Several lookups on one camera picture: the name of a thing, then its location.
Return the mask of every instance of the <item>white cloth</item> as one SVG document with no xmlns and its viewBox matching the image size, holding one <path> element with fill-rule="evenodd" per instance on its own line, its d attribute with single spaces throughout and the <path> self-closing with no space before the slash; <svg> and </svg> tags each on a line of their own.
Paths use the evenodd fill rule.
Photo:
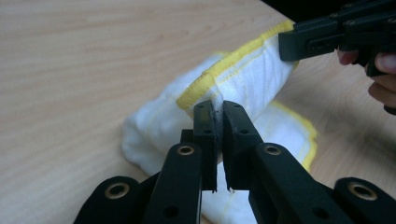
<svg viewBox="0 0 396 224">
<path fill-rule="evenodd" d="M 123 126 L 122 150 L 127 160 L 148 175 L 159 172 L 181 130 L 192 129 L 193 106 L 210 99 L 217 110 L 223 100 L 242 105 L 264 142 L 284 146 L 309 169 L 316 152 L 315 128 L 280 103 L 270 104 L 297 65 L 281 62 L 277 50 L 277 33 L 291 28 L 286 21 L 235 52 L 208 58 L 130 115 Z M 248 193 L 227 190 L 222 163 L 218 165 L 218 192 L 203 192 L 202 212 L 214 223 L 256 221 Z"/>
</svg>

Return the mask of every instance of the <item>yellow edge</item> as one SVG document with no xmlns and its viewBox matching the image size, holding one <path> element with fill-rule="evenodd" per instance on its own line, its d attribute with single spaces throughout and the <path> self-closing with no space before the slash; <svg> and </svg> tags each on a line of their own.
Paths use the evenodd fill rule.
<svg viewBox="0 0 396 224">
<path fill-rule="evenodd" d="M 271 103 L 271 105 L 274 105 L 274 106 L 278 107 L 279 109 L 290 114 L 292 117 L 294 117 L 295 119 L 300 121 L 303 124 L 303 126 L 308 130 L 308 132 L 309 132 L 308 139 L 309 139 L 309 142 L 311 143 L 311 145 L 310 145 L 311 147 L 309 148 L 309 151 L 302 162 L 302 166 L 305 168 L 306 171 L 309 172 L 309 170 L 311 168 L 312 160 L 315 158 L 315 155 L 317 154 L 317 150 L 318 150 L 318 144 L 315 141 L 318 136 L 317 130 L 315 129 L 315 127 L 312 125 L 312 123 L 308 119 L 303 118 L 301 115 L 297 114 L 296 112 L 289 109 L 285 105 L 282 105 L 281 103 L 279 103 L 277 101 L 273 101 Z"/>
<path fill-rule="evenodd" d="M 191 85 L 177 98 L 177 106 L 183 110 L 190 108 L 199 98 L 215 85 L 215 79 L 228 68 L 234 66 L 252 51 L 260 48 L 271 36 L 293 29 L 292 21 L 284 21 L 261 34 L 258 38 L 247 42 L 236 51 L 205 70 Z"/>
</svg>

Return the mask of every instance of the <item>human hand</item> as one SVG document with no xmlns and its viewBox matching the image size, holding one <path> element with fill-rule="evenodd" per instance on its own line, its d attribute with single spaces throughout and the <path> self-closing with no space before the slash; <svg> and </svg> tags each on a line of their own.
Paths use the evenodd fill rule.
<svg viewBox="0 0 396 224">
<path fill-rule="evenodd" d="M 347 65 L 358 59 L 359 52 L 337 50 L 337 55 L 340 64 Z M 384 105 L 396 108 L 396 53 L 378 53 L 375 67 L 386 75 L 371 77 L 374 83 L 369 88 L 369 94 Z"/>
</svg>

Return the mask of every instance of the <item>table surface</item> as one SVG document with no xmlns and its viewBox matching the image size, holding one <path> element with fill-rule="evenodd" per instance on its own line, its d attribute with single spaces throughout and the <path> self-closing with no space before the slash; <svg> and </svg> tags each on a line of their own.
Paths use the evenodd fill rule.
<svg viewBox="0 0 396 224">
<path fill-rule="evenodd" d="M 121 125 L 174 78 L 285 17 L 258 0 L 0 3 L 0 223 L 72 223 L 124 159 Z M 356 176 L 396 197 L 396 117 L 359 66 L 300 61 L 276 99 L 318 129 L 311 175 Z"/>
</svg>

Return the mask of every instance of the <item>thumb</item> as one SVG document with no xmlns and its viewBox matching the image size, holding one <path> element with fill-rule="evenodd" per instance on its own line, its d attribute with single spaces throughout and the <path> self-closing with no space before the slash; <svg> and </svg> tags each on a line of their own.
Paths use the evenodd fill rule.
<svg viewBox="0 0 396 224">
<path fill-rule="evenodd" d="M 396 53 L 378 53 L 375 67 L 381 72 L 396 74 Z"/>
</svg>

